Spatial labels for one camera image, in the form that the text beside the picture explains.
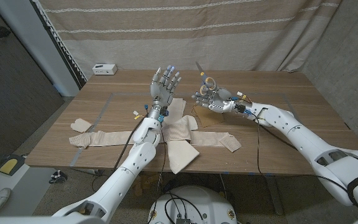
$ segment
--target table leg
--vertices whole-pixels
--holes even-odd
[[[275,177],[274,176],[266,177],[266,182],[267,182],[268,190],[270,192],[270,196],[272,197],[275,213],[277,215],[283,215],[284,214],[283,204],[281,203],[280,200],[280,195],[278,193],[278,187]]]

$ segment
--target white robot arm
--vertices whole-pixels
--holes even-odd
[[[291,112],[272,105],[238,101],[237,97],[217,86],[199,66],[203,85],[193,95],[196,103],[217,113],[235,111],[260,125],[277,128],[310,163],[331,195],[343,205],[358,205],[358,151],[332,146],[297,121]]]
[[[160,142],[160,130],[163,117],[168,115],[167,106],[172,102],[173,92],[180,82],[179,72],[170,81],[175,67],[168,66],[162,78],[157,82],[161,68],[157,70],[150,85],[153,106],[148,117],[142,120],[134,133],[134,142],[127,159],[115,170],[101,188],[77,203],[68,205],[52,217],[65,217],[80,213],[86,217],[100,218],[109,223],[112,215],[139,172],[155,157],[155,147]]]

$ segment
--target beige cloth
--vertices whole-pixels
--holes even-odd
[[[105,133],[104,131],[98,131],[97,133],[83,133],[77,136],[69,138],[70,144],[80,147],[88,146],[117,146],[123,145],[127,142],[130,131],[119,131]]]
[[[164,119],[162,126],[163,139],[168,146],[168,158],[170,168],[174,174],[179,173],[200,153],[192,146],[220,146],[220,139],[229,133],[212,133],[193,131],[198,129],[197,121],[192,116],[183,116],[186,101],[183,99],[173,99],[168,107],[170,115]],[[130,131],[105,133],[98,131],[97,133],[83,133],[71,137],[70,144],[88,147],[88,146],[112,146],[125,144]]]
[[[91,123],[85,121],[84,119],[78,118],[70,125],[72,130],[78,131],[79,133],[84,133],[92,126]]]
[[[187,141],[168,141],[169,166],[174,174],[179,173],[200,153]]]
[[[185,110],[186,101],[182,98],[174,98],[167,110],[169,115],[164,117],[162,127],[173,124],[183,117],[183,111]]]
[[[191,132],[191,144],[194,146],[215,146],[224,147],[219,142],[228,133],[215,133],[204,131],[192,131]]]
[[[241,143],[233,135],[227,133],[223,138],[219,140],[223,146],[225,146],[231,152],[236,151],[241,147]]]

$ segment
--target striped curtain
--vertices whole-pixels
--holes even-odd
[[[40,0],[89,77],[119,69],[294,71],[341,0]]]

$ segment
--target white device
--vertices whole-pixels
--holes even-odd
[[[92,68],[95,75],[114,75],[117,71],[116,64],[96,64]]]
[[[174,69],[169,66],[159,82],[161,69],[157,70],[150,85],[153,107],[134,133],[135,144],[127,159],[96,193],[60,209],[52,217],[0,218],[0,223],[109,223],[136,176],[156,155],[161,122],[167,115],[165,110],[181,79],[177,73],[170,81]],[[217,113],[240,112],[259,125],[277,128],[306,158],[317,175],[329,178],[345,189],[320,179],[333,197],[344,205],[358,204],[358,151],[329,145],[299,123],[289,111],[272,105],[236,101],[227,90],[218,88],[212,78],[203,77],[203,80],[205,83],[200,90],[204,92],[192,96],[197,104]],[[179,213],[185,214],[185,217],[179,217]],[[151,223],[172,223],[170,219],[175,223],[237,223],[233,207],[225,198],[198,186],[179,187],[170,194],[162,195],[152,205],[147,220],[151,220]]]

